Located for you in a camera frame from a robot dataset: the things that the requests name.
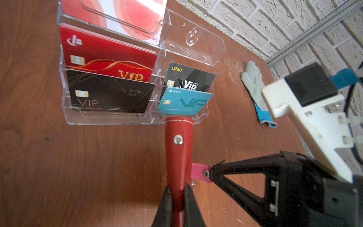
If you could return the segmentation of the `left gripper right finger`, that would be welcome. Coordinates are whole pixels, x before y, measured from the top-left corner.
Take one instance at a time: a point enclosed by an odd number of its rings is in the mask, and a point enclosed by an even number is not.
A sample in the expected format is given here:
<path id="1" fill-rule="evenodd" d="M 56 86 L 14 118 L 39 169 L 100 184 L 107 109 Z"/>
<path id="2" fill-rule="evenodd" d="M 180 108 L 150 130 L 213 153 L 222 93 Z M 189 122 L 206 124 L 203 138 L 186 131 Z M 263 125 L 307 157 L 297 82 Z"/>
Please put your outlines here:
<path id="1" fill-rule="evenodd" d="M 186 184 L 184 190 L 184 226 L 185 227 L 206 227 L 192 187 Z"/>

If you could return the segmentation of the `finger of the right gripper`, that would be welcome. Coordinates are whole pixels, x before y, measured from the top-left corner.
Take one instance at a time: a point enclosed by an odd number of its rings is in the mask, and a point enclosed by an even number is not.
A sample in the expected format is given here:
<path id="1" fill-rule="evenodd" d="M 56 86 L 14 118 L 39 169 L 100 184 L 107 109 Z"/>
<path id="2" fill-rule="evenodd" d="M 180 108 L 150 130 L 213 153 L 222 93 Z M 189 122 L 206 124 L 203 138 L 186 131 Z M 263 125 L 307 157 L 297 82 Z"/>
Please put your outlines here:
<path id="1" fill-rule="evenodd" d="M 286 159 L 275 154 L 215 165 L 209 177 L 262 227 L 282 227 L 285 169 Z"/>

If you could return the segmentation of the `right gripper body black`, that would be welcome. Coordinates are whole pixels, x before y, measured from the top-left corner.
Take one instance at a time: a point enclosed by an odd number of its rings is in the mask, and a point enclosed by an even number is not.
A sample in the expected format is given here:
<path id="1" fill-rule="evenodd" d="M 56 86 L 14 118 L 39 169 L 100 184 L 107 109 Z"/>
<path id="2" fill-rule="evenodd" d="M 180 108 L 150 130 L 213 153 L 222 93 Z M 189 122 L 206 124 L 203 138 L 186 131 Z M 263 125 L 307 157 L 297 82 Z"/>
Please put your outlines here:
<path id="1" fill-rule="evenodd" d="M 286 158 L 286 179 L 280 182 L 279 226 L 361 227 L 363 178 L 344 182 L 323 170 L 312 159 L 297 153 Z"/>

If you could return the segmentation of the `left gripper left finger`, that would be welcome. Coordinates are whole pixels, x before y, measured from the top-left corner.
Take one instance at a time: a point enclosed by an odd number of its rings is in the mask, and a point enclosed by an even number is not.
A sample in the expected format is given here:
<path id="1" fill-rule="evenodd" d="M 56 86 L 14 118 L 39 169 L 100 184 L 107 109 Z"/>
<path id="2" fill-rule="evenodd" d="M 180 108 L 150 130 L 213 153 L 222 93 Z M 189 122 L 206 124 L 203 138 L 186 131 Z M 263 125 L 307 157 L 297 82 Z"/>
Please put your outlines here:
<path id="1" fill-rule="evenodd" d="M 157 213 L 151 227 L 171 227 L 172 226 L 173 200 L 171 187 L 164 190 Z"/>

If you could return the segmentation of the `red leather card holder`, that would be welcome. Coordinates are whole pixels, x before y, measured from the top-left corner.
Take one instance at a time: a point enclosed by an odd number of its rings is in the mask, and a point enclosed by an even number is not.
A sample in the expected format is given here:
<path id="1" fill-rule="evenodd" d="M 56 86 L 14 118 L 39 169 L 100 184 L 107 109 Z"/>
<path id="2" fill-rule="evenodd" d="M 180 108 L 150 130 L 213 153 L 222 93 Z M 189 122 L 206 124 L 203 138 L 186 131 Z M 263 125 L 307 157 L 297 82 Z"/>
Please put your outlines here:
<path id="1" fill-rule="evenodd" d="M 165 120 L 166 181 L 171 187 L 173 210 L 172 227 L 184 227 L 184 190 L 192 180 L 212 182 L 211 167 L 193 163 L 194 121 L 189 117 L 174 116 Z"/>

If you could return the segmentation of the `clear acrylic card display stand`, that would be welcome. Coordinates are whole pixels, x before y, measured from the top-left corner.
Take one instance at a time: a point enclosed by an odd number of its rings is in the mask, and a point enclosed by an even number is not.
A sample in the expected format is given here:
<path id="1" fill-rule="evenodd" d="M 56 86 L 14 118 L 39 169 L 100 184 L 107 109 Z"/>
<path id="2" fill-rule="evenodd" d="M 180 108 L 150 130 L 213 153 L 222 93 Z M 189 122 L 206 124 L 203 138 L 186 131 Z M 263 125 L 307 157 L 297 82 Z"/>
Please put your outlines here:
<path id="1" fill-rule="evenodd" d="M 57 26 L 68 124 L 209 115 L 225 43 L 167 1 L 59 1 Z"/>

